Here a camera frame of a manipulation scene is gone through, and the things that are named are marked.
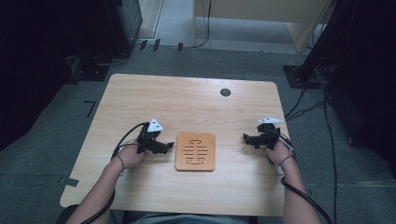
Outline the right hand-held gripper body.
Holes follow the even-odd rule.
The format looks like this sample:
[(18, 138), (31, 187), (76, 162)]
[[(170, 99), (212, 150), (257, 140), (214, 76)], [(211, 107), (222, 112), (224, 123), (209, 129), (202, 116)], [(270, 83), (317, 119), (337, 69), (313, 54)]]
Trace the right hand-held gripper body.
[(281, 123), (282, 119), (267, 117), (265, 119), (259, 119), (258, 122), (260, 125), (257, 127), (257, 130), (261, 134), (263, 143), (267, 148), (274, 149), (281, 135), (280, 129), (275, 124)]

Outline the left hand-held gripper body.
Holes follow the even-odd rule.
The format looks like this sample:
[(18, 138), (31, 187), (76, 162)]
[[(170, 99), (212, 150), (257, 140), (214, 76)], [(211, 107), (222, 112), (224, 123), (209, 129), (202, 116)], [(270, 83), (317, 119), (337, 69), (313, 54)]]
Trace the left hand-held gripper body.
[(163, 126), (156, 120), (146, 122), (137, 137), (138, 153), (152, 149), (165, 149), (164, 144), (156, 141), (156, 137), (163, 130)]

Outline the slotted wooden trivet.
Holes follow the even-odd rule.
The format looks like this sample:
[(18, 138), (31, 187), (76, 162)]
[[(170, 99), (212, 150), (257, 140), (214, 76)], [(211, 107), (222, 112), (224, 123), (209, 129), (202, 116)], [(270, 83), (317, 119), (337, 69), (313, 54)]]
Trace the slotted wooden trivet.
[(175, 167), (178, 171), (213, 171), (216, 136), (183, 132), (177, 136)]

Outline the person's right hand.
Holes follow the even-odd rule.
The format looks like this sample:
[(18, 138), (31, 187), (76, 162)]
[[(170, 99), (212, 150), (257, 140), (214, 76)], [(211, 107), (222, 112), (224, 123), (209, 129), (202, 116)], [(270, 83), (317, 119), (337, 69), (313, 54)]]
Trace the person's right hand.
[(265, 149), (264, 153), (276, 165), (280, 165), (284, 160), (292, 157), (290, 150), (281, 142), (277, 142), (273, 149)]

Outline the person's left hand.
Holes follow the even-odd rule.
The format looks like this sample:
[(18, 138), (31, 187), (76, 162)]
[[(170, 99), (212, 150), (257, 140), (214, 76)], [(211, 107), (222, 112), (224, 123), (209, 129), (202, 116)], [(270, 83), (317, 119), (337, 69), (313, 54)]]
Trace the person's left hand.
[(147, 157), (147, 153), (138, 153), (138, 146), (127, 146), (119, 152), (119, 157), (124, 169), (132, 169)]

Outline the thin dark wrist band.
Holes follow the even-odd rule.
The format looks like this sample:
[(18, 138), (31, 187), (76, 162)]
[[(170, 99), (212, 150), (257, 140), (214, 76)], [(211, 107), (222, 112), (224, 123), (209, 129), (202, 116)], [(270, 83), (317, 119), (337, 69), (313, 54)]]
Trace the thin dark wrist band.
[(119, 176), (123, 176), (124, 175), (124, 170), (125, 170), (125, 166), (124, 166), (124, 162), (120, 156), (120, 153), (116, 154), (117, 158), (120, 160), (121, 163), (121, 171), (120, 171), (120, 175)]
[(287, 161), (295, 161), (295, 158), (292, 155), (290, 155), (287, 158), (285, 158), (284, 160), (282, 160), (281, 163), (276, 166), (276, 174), (277, 175), (285, 174), (283, 165)]

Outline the black angled floor tape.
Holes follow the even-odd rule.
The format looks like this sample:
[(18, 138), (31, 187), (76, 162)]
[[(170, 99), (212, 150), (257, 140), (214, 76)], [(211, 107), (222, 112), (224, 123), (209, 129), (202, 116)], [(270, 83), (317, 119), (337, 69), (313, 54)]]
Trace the black angled floor tape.
[(87, 116), (86, 116), (86, 118), (89, 118), (91, 116), (95, 106), (96, 106), (96, 101), (84, 100), (84, 104), (90, 104), (91, 105), (91, 107), (89, 109), (89, 112), (87, 113)]

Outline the person's grey clothing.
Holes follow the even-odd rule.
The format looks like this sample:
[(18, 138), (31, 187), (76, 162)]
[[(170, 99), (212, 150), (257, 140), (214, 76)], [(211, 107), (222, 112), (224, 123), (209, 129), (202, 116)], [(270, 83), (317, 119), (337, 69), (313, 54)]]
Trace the person's grey clothing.
[(242, 218), (199, 215), (146, 215), (129, 224), (248, 224)]

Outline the grey floor tape patch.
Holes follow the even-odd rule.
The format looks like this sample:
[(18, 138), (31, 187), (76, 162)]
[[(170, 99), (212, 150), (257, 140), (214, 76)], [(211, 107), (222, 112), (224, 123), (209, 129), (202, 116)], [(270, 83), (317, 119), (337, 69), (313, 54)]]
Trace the grey floor tape patch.
[(76, 187), (78, 185), (78, 180), (70, 178), (70, 177), (64, 177), (62, 176), (59, 180), (58, 183), (60, 185), (64, 186), (71, 186), (71, 187)]

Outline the dark equipment rack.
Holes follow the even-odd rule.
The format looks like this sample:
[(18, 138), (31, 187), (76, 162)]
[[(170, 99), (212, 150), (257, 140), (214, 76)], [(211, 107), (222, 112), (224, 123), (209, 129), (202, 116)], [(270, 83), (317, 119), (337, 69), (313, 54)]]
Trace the dark equipment rack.
[(298, 71), (330, 81), (349, 136), (383, 158), (396, 178), (396, 0), (337, 0)]

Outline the black computer tower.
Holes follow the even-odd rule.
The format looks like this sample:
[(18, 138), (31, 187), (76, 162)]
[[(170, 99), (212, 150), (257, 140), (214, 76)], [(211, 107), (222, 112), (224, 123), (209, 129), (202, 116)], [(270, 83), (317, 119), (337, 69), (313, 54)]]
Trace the black computer tower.
[(105, 0), (111, 36), (118, 55), (129, 55), (143, 22), (138, 0)]

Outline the dark curtain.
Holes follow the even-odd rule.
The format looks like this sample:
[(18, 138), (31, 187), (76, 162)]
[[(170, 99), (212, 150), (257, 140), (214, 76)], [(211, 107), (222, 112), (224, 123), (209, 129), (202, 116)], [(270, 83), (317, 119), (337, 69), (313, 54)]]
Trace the dark curtain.
[(52, 0), (0, 0), (0, 151), (27, 134), (72, 76)]

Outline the black stand base plate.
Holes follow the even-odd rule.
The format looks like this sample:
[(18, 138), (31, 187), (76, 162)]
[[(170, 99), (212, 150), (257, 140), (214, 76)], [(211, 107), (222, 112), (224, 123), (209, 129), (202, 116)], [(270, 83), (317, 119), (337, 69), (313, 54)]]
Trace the black stand base plate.
[(315, 80), (302, 80), (298, 72), (299, 66), (295, 65), (284, 65), (283, 70), (287, 81), (292, 89), (319, 89), (320, 84)]
[(79, 60), (71, 78), (77, 81), (104, 81), (108, 69), (108, 66), (90, 63), (87, 60)]

